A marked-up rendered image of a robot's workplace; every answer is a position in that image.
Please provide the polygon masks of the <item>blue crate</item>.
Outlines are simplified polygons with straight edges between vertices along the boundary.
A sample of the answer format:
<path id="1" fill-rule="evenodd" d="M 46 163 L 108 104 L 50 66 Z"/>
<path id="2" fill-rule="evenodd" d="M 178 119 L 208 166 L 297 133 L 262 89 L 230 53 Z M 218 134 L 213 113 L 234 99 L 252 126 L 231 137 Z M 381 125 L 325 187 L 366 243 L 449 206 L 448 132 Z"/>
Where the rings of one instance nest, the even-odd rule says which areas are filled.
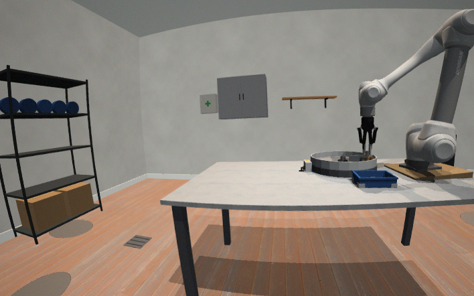
<path id="1" fill-rule="evenodd" d="M 398 178 L 389 171 L 352 171 L 352 173 L 351 180 L 358 188 L 397 188 Z"/>

